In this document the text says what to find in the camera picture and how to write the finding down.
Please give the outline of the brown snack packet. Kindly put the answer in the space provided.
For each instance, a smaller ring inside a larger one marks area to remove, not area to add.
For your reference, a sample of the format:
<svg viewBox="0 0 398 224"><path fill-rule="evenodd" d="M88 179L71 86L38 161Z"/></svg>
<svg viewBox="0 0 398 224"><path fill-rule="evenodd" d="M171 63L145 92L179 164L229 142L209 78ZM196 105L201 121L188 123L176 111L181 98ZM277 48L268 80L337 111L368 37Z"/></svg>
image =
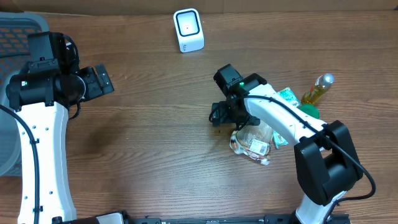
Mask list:
<svg viewBox="0 0 398 224"><path fill-rule="evenodd" d="M261 121L258 126L246 125L233 131L229 146L235 154L244 154L267 166L271 159L271 143L274 130Z"/></svg>

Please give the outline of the teal white pouch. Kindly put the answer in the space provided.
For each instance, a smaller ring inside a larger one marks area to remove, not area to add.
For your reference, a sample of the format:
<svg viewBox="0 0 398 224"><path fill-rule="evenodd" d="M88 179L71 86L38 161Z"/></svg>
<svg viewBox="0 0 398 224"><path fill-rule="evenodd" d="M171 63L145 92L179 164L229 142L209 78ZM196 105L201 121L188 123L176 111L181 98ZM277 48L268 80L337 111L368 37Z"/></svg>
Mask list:
<svg viewBox="0 0 398 224"><path fill-rule="evenodd" d="M289 143L276 131L273 132L273 140L275 147L278 149L280 146L286 146Z"/></svg>

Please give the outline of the small teal white box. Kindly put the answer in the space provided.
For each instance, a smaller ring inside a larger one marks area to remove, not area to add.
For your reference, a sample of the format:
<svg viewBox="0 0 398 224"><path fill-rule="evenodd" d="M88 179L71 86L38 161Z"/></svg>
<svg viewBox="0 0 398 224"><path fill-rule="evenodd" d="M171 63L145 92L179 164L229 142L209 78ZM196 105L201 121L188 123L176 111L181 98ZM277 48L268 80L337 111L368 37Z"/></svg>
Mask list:
<svg viewBox="0 0 398 224"><path fill-rule="evenodd" d="M300 101L289 87L286 87L283 90L278 91L277 93L281 98L289 102L292 106L296 108L300 106Z"/></svg>

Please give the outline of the green lid jar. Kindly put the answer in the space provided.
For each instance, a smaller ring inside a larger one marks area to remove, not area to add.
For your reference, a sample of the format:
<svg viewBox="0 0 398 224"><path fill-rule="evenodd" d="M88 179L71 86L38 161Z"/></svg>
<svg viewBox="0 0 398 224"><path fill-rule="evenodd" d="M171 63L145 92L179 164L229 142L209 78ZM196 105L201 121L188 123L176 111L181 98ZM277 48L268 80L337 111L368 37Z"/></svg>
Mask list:
<svg viewBox="0 0 398 224"><path fill-rule="evenodd" d="M306 113L307 115L309 115L315 119L320 118L319 110L317 109L316 106L314 106L312 104L302 104L302 105L300 105L299 110L303 111L304 113Z"/></svg>

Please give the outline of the yellow dish soap bottle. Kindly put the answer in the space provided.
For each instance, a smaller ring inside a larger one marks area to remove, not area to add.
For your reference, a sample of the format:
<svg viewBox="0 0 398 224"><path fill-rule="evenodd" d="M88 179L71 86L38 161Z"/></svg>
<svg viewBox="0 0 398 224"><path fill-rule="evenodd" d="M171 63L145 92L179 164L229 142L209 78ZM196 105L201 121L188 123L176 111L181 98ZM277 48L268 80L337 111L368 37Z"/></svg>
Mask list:
<svg viewBox="0 0 398 224"><path fill-rule="evenodd" d="M334 81L335 77L331 73L319 76L311 89L303 95L301 104L317 104L321 97L331 88Z"/></svg>

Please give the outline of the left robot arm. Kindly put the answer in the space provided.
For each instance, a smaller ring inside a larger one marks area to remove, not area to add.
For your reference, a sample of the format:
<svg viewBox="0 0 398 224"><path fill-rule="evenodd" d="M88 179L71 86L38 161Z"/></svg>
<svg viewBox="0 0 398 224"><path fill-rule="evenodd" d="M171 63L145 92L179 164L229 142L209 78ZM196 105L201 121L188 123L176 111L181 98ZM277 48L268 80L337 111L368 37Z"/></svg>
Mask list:
<svg viewBox="0 0 398 224"><path fill-rule="evenodd" d="M22 201L18 223L127 223L124 211L78 218L68 183L71 106L114 91L104 65L80 68L78 49L59 32L27 37L31 60L6 87L21 141Z"/></svg>

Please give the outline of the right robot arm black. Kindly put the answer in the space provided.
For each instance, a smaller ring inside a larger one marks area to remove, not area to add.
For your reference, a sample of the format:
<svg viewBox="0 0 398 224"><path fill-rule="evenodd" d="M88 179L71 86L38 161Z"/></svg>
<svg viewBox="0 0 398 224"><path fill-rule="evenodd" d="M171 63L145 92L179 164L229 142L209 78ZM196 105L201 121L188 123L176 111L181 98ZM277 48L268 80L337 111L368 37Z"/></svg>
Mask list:
<svg viewBox="0 0 398 224"><path fill-rule="evenodd" d="M256 73L242 77L227 64L213 79L226 99L214 105L211 122L248 124L259 119L293 147L304 198L290 222L332 223L332 210L364 174L348 128L304 113Z"/></svg>

